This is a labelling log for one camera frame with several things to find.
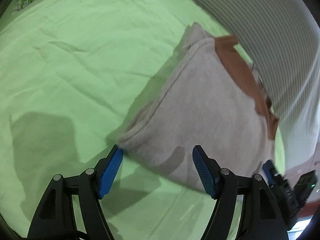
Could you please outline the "beige knit sweater brown trim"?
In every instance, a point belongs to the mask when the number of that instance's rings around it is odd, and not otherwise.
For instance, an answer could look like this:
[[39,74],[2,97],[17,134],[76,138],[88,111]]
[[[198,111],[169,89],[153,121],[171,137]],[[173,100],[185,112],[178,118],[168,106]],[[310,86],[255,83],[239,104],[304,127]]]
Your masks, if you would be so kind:
[[118,145],[197,191],[203,185],[192,158],[196,145],[240,176],[250,177],[274,160],[279,121],[237,43],[234,35],[214,37],[198,23],[189,26],[172,75],[120,134]]

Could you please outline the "light green bed sheet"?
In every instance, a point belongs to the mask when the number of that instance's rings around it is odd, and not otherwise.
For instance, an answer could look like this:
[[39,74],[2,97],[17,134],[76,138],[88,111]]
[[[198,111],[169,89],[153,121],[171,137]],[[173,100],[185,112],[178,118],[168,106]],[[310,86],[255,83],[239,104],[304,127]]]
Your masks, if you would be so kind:
[[1,18],[1,214],[26,236],[55,174],[108,154],[171,75],[187,26],[229,34],[192,0],[36,0]]

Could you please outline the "grey striped duvet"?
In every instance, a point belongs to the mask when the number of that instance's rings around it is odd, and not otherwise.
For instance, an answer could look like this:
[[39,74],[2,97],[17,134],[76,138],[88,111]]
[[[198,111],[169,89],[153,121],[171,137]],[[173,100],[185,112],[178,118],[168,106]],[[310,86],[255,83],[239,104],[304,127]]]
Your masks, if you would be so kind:
[[193,0],[234,33],[259,69],[280,120],[286,168],[319,137],[319,26],[302,0]]

